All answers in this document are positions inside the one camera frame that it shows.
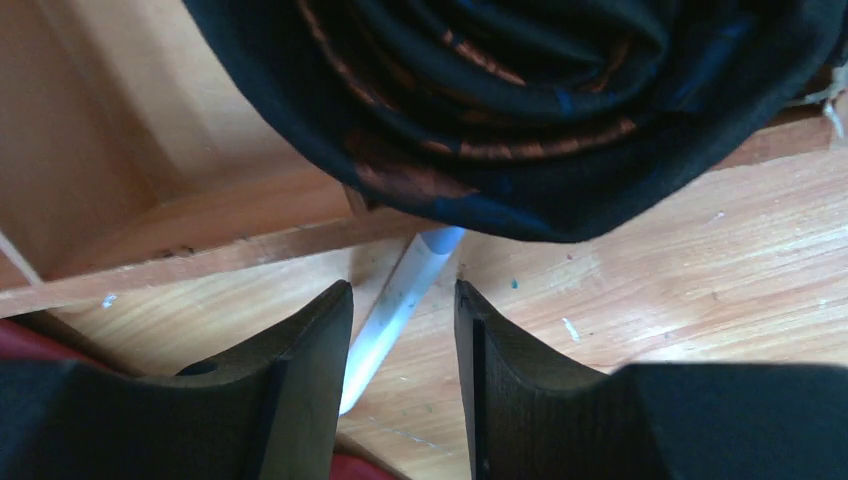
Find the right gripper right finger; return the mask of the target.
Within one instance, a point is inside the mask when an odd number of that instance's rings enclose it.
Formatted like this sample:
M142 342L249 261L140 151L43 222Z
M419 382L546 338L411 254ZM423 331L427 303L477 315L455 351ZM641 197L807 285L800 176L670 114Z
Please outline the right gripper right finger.
M455 285L475 479L843 479L847 371L636 363L604 374Z

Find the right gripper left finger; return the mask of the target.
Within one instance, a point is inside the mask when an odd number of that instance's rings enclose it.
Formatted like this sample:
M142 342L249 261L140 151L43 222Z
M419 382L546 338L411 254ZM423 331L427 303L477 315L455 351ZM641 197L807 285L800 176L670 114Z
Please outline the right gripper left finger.
M5 479L326 479L353 319L337 281L174 376L1 364Z

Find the purple capped white marker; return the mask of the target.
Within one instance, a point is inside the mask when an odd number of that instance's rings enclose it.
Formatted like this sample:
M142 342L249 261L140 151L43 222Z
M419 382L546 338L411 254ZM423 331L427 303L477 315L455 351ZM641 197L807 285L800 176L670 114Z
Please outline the purple capped white marker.
M349 348L340 415L362 397L465 233L455 226L425 231L407 246Z

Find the red backpack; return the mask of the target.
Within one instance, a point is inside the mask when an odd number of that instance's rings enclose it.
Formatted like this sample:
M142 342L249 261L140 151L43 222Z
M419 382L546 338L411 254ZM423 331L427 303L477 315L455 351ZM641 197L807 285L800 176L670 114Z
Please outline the red backpack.
M36 333L10 319L1 320L1 359L79 360L112 371L92 357L65 346L45 335ZM398 479L398 476L361 457L334 453L330 480Z

